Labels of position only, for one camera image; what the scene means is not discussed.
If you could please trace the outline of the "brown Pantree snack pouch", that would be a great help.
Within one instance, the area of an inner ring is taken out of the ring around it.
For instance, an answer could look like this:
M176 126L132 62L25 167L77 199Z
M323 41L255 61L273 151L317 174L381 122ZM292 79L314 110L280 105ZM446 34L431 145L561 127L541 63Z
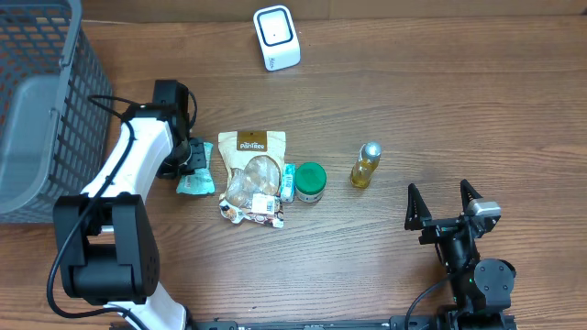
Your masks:
M285 168L283 131L230 131L218 135L218 150L227 169L227 188L219 209L234 225L250 221L282 228L281 189Z

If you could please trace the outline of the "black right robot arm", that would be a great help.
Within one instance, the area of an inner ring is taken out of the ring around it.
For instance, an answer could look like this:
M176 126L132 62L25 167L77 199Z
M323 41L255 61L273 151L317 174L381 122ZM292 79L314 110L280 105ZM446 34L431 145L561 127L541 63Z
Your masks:
M498 314L511 306L515 267L502 259L481 258L475 240L491 232L501 206L483 198L471 184L460 182L462 211L435 220L420 191L411 183L404 228L419 231L421 245L433 245L447 272L457 309L466 314Z

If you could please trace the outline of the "small green sachet pack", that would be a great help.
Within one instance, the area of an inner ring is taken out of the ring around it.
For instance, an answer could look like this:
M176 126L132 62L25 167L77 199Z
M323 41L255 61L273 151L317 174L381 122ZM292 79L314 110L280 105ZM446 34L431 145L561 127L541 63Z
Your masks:
M296 166L293 163L286 163L282 174L281 200L283 203L292 203L295 197L295 177Z

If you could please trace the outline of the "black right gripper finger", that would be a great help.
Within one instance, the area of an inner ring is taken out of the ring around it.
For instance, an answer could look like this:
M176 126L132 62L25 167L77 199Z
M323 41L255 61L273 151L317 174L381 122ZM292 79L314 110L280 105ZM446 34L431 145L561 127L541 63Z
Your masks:
M460 181L460 196L464 214L477 215L480 212L479 202L482 201L482 196L466 179Z
M414 183L408 185L408 205L404 221L405 230L421 230L432 221L426 203Z

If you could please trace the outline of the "green lid round jar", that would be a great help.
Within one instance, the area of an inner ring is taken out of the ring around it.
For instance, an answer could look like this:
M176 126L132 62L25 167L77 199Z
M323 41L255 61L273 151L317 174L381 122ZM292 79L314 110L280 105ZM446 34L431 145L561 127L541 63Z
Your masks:
M306 162L300 165L295 173L295 194L305 203L318 202L327 185L327 173L316 162Z

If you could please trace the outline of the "yellow oil glass bottle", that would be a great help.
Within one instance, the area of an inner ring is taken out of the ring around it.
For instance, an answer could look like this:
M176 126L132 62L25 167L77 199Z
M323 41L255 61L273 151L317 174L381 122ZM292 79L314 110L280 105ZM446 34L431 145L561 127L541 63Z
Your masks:
M382 147L378 142L370 141L363 144L359 156L350 174L353 186L365 189L371 183L371 177L377 169L382 155Z

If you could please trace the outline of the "green wet wipes pack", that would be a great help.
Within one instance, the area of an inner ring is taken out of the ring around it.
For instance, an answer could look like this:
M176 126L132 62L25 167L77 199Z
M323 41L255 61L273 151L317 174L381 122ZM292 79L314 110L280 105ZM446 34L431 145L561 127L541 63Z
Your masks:
M210 171L213 146L211 142L205 142L203 144L205 166L201 169L196 169L193 174L182 176L176 188L178 194L205 196L215 193L216 187Z

